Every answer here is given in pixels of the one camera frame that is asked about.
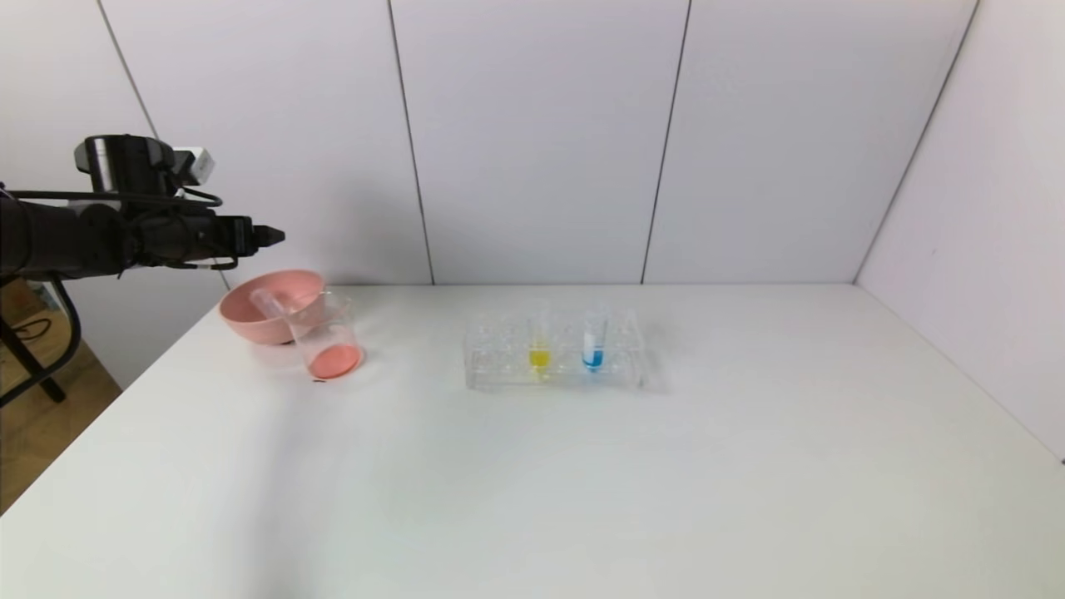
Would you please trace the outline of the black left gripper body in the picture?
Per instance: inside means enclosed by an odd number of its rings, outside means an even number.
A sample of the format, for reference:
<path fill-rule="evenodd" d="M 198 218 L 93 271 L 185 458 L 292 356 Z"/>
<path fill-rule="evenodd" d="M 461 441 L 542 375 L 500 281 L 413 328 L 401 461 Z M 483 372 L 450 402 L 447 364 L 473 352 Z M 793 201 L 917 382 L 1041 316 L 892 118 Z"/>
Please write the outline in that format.
<path fill-rule="evenodd" d="M 197 215 L 184 216 L 182 221 L 178 250 L 181 262 L 220 259 L 236 263 L 255 253 L 250 217 Z"/>

